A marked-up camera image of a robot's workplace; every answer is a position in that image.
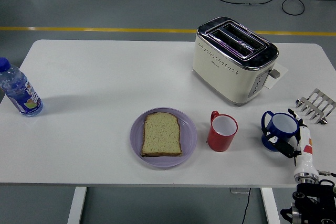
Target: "table leg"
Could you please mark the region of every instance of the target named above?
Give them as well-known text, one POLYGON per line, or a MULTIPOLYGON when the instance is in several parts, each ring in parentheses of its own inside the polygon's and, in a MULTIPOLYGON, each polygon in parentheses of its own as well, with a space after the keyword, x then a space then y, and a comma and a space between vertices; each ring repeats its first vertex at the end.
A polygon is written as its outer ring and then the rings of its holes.
POLYGON ((87 187, 76 187, 73 194, 68 224, 80 224, 87 187))
POLYGON ((260 190, 264 202, 267 222, 269 224, 280 224, 279 213, 272 188, 261 188, 260 190))

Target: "toast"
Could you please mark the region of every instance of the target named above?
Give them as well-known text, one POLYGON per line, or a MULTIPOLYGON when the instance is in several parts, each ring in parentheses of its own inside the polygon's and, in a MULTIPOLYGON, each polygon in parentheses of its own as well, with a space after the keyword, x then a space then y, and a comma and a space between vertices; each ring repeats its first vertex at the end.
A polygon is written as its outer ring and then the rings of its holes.
POLYGON ((141 156, 181 156, 180 125, 176 116, 155 112, 146 116, 141 156))

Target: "plate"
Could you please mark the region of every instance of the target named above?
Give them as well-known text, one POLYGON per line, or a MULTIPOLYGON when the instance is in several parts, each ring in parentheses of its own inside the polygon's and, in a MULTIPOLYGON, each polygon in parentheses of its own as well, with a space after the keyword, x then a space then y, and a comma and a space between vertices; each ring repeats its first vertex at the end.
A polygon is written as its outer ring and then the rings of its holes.
POLYGON ((197 143, 197 131, 193 121, 183 112, 173 108, 151 109, 139 116, 131 128, 130 140, 135 154, 148 164, 156 167, 167 168, 186 161, 194 152, 197 143), (141 148, 143 142, 143 126, 148 114, 155 112, 167 112, 175 115, 180 124, 180 143, 182 156, 180 157, 142 157, 141 148))

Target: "cup handle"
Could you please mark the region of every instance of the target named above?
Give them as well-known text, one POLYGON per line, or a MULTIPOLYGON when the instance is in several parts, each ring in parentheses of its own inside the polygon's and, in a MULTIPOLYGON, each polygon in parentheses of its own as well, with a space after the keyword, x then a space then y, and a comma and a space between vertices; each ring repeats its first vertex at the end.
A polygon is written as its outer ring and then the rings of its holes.
POLYGON ((263 129, 263 128, 266 128, 266 127, 265 127, 265 117, 266 117, 267 114, 269 114, 270 116, 274 116, 274 113, 271 112, 271 111, 266 111, 266 112, 263 114, 263 116, 261 117, 261 128, 262 128, 262 129, 263 129))
POLYGON ((217 110, 213 111, 213 112, 211 113, 210 121, 212 121, 213 118, 215 118, 215 117, 217 117, 217 116, 219 116, 219 112, 218 112, 217 110))

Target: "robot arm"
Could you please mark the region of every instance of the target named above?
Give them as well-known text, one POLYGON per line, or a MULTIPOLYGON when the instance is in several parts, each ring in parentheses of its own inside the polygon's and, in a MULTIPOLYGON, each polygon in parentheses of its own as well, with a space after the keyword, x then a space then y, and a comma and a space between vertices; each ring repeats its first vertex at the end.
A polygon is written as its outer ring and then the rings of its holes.
POLYGON ((296 134, 298 145, 296 147, 280 141, 272 136, 267 129, 263 133, 268 141, 285 156, 294 157, 296 169, 294 178, 297 190, 293 193, 292 207, 281 210, 282 217, 292 224, 336 224, 336 206, 334 197, 335 183, 330 180, 320 180, 319 175, 332 175, 334 173, 319 172, 315 169, 312 159, 312 140, 308 127, 293 110, 288 112, 298 121, 299 131, 296 134))

